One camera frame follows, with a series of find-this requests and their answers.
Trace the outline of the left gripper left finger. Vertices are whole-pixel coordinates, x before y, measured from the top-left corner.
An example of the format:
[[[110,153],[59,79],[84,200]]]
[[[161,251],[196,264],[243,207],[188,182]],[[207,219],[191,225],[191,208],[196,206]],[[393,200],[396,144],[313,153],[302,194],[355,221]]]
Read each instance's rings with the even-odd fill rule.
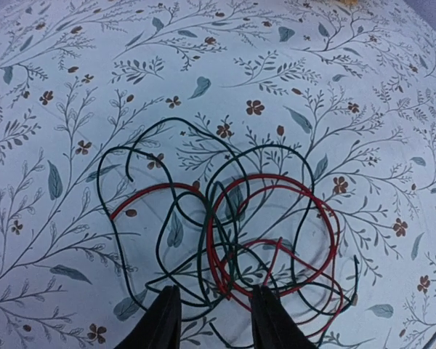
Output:
[[[177,286],[165,286],[116,349],[177,349],[180,346],[182,303]]]

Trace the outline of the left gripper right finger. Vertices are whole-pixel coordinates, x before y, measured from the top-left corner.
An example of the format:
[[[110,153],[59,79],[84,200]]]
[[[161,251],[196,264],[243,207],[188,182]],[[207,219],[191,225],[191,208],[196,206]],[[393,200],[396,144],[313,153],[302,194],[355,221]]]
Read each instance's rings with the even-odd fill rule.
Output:
[[[316,349],[267,286],[253,287],[250,304],[256,349]]]

